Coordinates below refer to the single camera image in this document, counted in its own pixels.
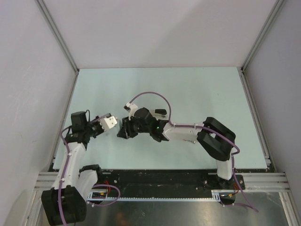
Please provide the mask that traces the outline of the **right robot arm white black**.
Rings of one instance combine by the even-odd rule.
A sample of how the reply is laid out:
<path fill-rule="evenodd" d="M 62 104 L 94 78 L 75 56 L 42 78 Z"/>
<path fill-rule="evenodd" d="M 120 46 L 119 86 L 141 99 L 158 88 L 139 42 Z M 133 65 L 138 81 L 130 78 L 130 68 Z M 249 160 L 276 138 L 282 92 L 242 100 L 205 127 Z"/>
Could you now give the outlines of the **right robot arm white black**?
<path fill-rule="evenodd" d="M 216 160 L 218 186 L 228 189 L 233 185 L 231 152 L 236 134 L 215 118 L 207 117 L 202 126 L 171 125 L 165 109 L 143 107 L 122 119 L 117 137 L 130 139 L 140 133 L 149 134 L 157 142 L 182 140 L 199 143 Z"/>

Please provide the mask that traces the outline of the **beige black stapler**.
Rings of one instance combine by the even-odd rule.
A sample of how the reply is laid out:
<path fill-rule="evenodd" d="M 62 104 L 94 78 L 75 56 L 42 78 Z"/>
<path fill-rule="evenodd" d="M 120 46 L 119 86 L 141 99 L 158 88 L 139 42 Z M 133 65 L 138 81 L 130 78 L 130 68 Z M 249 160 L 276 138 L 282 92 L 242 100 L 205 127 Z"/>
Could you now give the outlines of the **beige black stapler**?
<path fill-rule="evenodd" d="M 165 118 L 167 116 L 167 111 L 165 109 L 154 109 L 154 110 L 150 110 L 150 113 L 154 116 L 154 117 L 163 117 Z"/>

